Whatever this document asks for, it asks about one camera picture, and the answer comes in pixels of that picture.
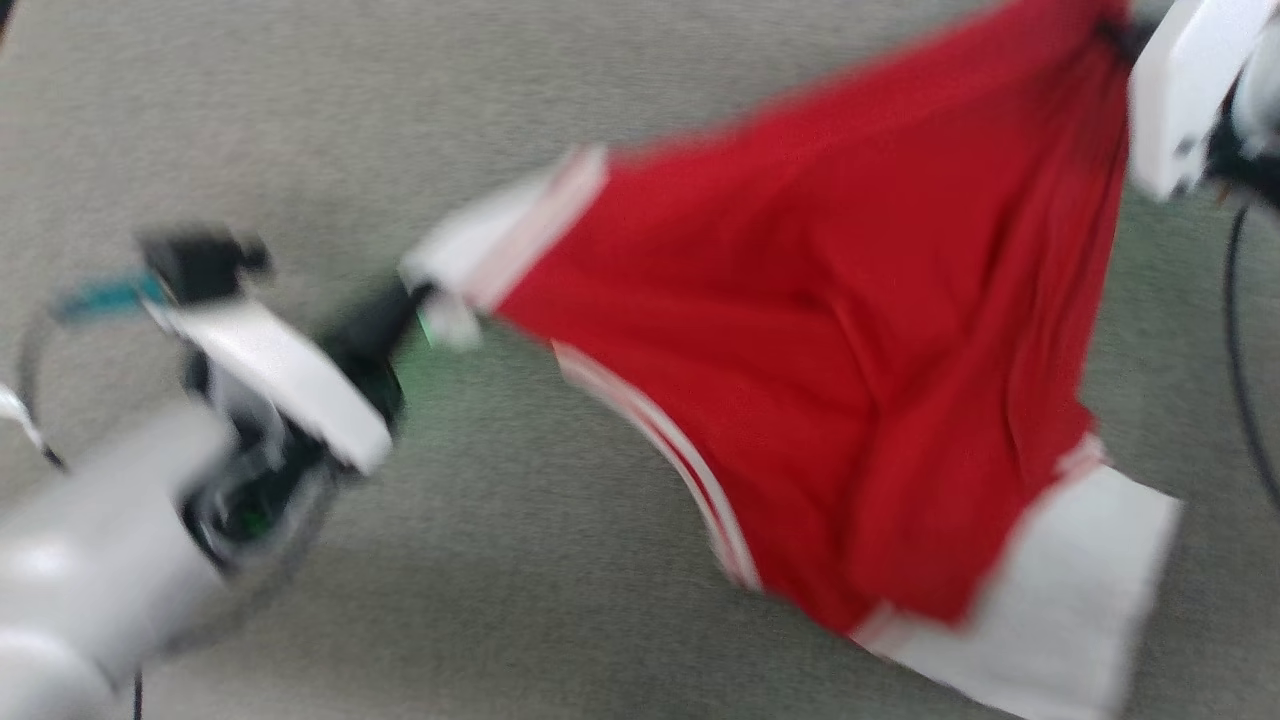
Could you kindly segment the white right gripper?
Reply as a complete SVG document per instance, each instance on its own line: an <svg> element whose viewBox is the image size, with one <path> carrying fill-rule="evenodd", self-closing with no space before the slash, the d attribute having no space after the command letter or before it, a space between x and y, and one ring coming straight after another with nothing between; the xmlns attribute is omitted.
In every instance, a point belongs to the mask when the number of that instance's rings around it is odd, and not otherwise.
<svg viewBox="0 0 1280 720"><path fill-rule="evenodd" d="M1280 161L1280 0L1172 0L1143 24L1103 19L1125 63L1130 176L1169 201L1240 158Z"/></svg>

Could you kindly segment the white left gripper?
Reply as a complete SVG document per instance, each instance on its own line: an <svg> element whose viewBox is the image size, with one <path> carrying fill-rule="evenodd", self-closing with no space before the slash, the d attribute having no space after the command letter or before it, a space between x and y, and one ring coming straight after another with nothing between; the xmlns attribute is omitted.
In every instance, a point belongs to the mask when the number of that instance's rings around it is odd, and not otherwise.
<svg viewBox="0 0 1280 720"><path fill-rule="evenodd" d="M236 571L298 537L306 489L370 477L385 462L404 406L390 360L435 295L430 281L387 281L317 340L251 299L148 305L192 348L193 391L241 433L229 460L182 506L219 568Z"/></svg>

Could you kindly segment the red and white garment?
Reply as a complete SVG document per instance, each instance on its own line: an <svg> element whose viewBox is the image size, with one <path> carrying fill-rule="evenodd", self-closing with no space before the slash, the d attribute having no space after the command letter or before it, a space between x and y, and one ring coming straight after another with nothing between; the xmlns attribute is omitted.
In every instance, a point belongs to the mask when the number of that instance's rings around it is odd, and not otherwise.
<svg viewBox="0 0 1280 720"><path fill-rule="evenodd" d="M1130 0L1005 0L644 149L571 149L403 260L682 477L724 574L1021 720L1117 720L1180 503L1080 384L1114 246Z"/></svg>

